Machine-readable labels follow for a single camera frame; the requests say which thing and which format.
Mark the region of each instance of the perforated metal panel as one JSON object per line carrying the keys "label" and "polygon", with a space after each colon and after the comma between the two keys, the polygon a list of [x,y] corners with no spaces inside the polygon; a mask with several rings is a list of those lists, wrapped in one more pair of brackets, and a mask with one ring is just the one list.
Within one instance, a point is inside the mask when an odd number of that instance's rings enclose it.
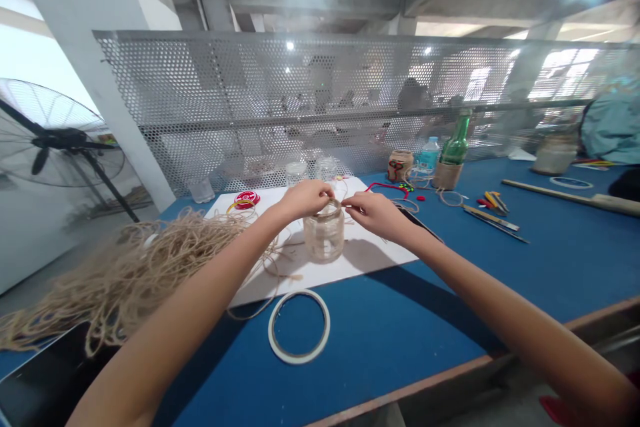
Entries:
{"label": "perforated metal panel", "polygon": [[446,139],[473,107],[468,159],[575,129],[639,50],[610,43],[214,32],[95,32],[177,195],[284,184],[284,165],[332,155],[385,169],[392,149]]}

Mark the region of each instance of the plastic water bottle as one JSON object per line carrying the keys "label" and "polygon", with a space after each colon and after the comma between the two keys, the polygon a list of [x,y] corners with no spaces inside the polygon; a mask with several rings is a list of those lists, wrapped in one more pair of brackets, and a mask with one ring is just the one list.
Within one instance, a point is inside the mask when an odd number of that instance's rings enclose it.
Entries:
{"label": "plastic water bottle", "polygon": [[415,170],[420,173],[433,173],[435,164],[438,162],[438,155],[440,155],[438,137],[429,137],[429,141],[425,143],[422,151],[418,154]]}

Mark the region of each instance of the blue table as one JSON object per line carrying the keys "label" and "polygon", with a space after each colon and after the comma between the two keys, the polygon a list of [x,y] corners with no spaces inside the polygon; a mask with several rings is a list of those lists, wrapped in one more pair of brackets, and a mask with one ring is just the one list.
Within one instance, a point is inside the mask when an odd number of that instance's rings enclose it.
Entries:
{"label": "blue table", "polygon": [[[449,247],[560,322],[638,296],[640,220],[500,184],[507,178],[562,189],[531,173],[530,165],[507,159],[468,163],[457,191],[469,197],[470,205],[485,191],[501,192],[511,210],[509,220],[521,226],[531,245],[444,205],[432,191],[417,190],[410,198],[427,198],[418,202],[417,217]],[[566,191],[586,197],[607,193],[622,171],[570,167],[566,176],[594,188]],[[361,179],[367,185],[385,182],[381,173]],[[391,189],[376,191],[397,197]],[[161,218],[170,220],[188,205],[197,207],[178,199]],[[248,322],[225,317],[173,383],[155,425],[301,426],[334,416],[325,422],[330,424],[340,412],[350,409],[343,417],[356,415],[502,349],[420,261],[314,290],[331,313],[329,341],[316,360],[290,366],[273,354],[267,340],[273,306]],[[279,339],[286,348],[303,352],[319,337],[321,316],[311,302],[297,302],[289,314]],[[0,375],[26,355],[3,352]]]}

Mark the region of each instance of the fan blade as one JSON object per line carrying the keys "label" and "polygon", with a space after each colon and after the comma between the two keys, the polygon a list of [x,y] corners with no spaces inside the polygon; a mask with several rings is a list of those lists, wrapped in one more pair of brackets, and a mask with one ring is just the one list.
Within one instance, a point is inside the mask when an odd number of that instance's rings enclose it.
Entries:
{"label": "fan blade", "polygon": [[37,175],[38,173],[42,172],[47,158],[49,158],[49,148],[45,147],[43,149],[40,149],[38,154],[35,156],[35,160],[33,161],[33,166],[31,167],[31,175]]}
{"label": "fan blade", "polygon": [[113,145],[107,145],[106,143],[85,142],[82,144],[85,148],[95,148],[96,150],[112,150],[115,149]]}
{"label": "fan blade", "polygon": [[40,136],[45,134],[46,130],[44,128],[26,118],[22,113],[18,112],[2,99],[0,99],[0,109],[34,135]]}

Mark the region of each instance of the red bottle cap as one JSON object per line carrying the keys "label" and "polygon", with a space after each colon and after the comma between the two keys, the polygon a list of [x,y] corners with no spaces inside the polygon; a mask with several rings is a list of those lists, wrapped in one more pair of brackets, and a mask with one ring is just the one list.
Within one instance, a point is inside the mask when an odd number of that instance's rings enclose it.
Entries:
{"label": "red bottle cap", "polygon": [[249,200],[253,202],[253,205],[251,205],[250,203],[239,203],[238,205],[235,206],[235,208],[238,210],[246,210],[248,208],[253,207],[254,205],[257,205],[257,203],[260,201],[260,195],[258,195],[254,191],[247,190],[247,191],[238,193],[238,195],[236,195],[235,201],[241,201],[241,200]]}

